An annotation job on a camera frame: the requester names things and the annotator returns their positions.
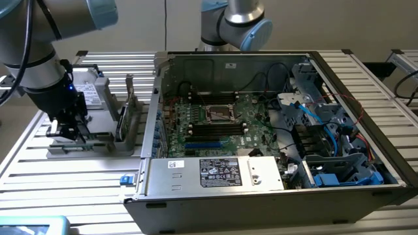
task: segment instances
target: power supply label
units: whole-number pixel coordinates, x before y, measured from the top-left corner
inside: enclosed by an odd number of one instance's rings
[[[238,158],[200,159],[199,161],[202,187],[242,186]]]

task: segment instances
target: white wall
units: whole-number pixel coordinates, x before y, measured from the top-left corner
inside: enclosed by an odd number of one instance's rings
[[[417,0],[262,0],[274,32],[264,49],[350,48],[365,60],[391,48],[418,48]],[[76,51],[156,51],[164,45],[163,0],[116,0],[119,24],[55,43]],[[167,0],[168,50],[192,50],[200,38],[200,1]]]

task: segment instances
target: metal workbench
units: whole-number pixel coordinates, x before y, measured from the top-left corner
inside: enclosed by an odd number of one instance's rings
[[[398,148],[403,158],[418,171],[418,121],[354,55],[339,50],[319,51],[329,66],[361,101],[366,112]],[[139,100],[150,99],[152,88],[154,53],[88,53],[79,63],[98,64],[111,80],[111,91],[126,96],[124,76],[135,75]],[[147,106],[138,134],[144,132]],[[122,175],[139,169],[139,155],[120,158],[64,158],[48,160],[45,138],[49,125],[39,112],[0,165],[0,215],[64,215],[74,234],[136,235],[140,229],[132,222],[120,199],[134,194],[134,188],[120,189]],[[136,153],[142,139],[138,138]],[[418,198],[402,206],[387,206],[355,224],[295,227],[283,229],[227,232],[226,234],[417,234]]]

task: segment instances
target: blue cable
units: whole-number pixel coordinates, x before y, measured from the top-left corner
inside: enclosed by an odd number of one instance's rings
[[[309,111],[309,109],[306,109],[302,105],[299,105],[297,108],[299,108],[303,112],[306,112],[306,114],[309,114],[311,117],[314,117],[318,120],[321,125],[325,124],[321,120],[321,117],[318,115],[313,114],[311,111]],[[335,138],[334,138],[333,133],[329,130],[327,126],[325,126],[325,131],[326,131],[327,135],[331,137],[333,144],[334,144],[334,157],[337,157],[337,150],[338,150],[337,141],[335,141]]]

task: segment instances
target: robotic arm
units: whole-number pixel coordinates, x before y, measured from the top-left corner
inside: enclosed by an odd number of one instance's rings
[[[59,59],[51,42],[116,22],[115,0],[0,1],[0,61],[16,78],[16,86],[74,140],[88,134],[84,95],[72,85],[71,64]],[[1,103],[12,92],[3,95]]]
[[[259,50],[271,30],[272,23],[264,19],[264,6],[259,0],[203,0],[199,50],[230,50],[228,44],[240,50]]]

